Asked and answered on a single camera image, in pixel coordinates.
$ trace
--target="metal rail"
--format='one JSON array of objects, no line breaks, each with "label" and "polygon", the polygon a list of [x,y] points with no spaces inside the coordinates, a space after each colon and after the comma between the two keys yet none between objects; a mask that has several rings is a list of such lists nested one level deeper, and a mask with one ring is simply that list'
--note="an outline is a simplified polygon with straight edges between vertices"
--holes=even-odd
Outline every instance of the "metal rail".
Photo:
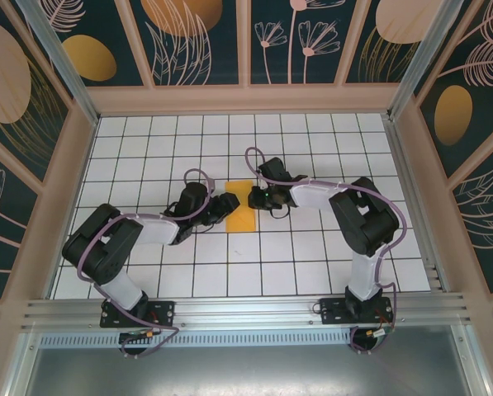
[{"label": "metal rail", "polygon": [[[312,310],[323,297],[177,299],[174,325],[184,331],[324,328],[320,316]],[[470,322],[460,293],[399,293],[397,303],[398,326]],[[22,328],[25,332],[102,331],[100,305],[99,299],[33,300],[27,305]]]}]

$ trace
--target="vent slot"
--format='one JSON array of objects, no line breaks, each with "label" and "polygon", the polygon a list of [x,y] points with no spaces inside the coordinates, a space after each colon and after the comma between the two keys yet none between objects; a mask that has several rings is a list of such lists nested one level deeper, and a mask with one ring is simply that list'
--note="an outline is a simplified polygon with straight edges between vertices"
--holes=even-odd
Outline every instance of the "vent slot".
[{"label": "vent slot", "polygon": [[[118,332],[45,333],[40,349],[118,348]],[[139,340],[126,347],[153,347],[167,335],[154,336],[152,340]],[[259,347],[291,345],[348,344],[347,328],[312,330],[256,330],[227,332],[183,332],[164,347]]]}]

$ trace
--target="grid floor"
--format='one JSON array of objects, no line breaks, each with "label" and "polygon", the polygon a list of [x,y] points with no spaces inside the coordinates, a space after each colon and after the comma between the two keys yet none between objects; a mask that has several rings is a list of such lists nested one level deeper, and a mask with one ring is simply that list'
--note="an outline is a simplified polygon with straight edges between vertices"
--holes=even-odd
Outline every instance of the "grid floor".
[{"label": "grid floor", "polygon": [[[100,204],[125,213],[159,213],[183,189],[183,173],[201,167],[216,179],[251,179],[244,151],[257,146],[284,160],[292,175],[326,181],[373,179],[404,211],[410,229],[382,268],[401,292],[429,290],[396,167],[378,114],[181,115],[102,118],[75,210],[74,231]],[[322,295],[343,293],[352,252],[334,214],[300,208],[289,218],[256,212],[257,232],[225,224],[179,246],[138,245],[126,268],[150,297]],[[62,262],[55,299],[99,298]]]}]

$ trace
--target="gray metal floor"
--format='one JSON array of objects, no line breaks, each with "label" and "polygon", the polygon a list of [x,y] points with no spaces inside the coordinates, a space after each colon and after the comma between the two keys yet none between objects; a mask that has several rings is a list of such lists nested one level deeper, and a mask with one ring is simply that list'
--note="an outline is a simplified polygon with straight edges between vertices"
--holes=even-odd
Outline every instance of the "gray metal floor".
[{"label": "gray metal floor", "polygon": [[376,355],[348,346],[42,350],[29,396],[470,394],[449,328],[399,328]]}]

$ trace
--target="yellow block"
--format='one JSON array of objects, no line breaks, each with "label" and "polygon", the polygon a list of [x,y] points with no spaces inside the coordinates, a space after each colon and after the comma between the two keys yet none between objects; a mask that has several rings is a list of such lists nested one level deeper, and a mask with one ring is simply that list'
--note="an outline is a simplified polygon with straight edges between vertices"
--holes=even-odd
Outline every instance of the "yellow block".
[{"label": "yellow block", "polygon": [[239,199],[240,206],[226,217],[227,233],[254,233],[255,213],[248,207],[248,194],[252,191],[254,182],[251,180],[227,181],[226,192],[234,193]]}]

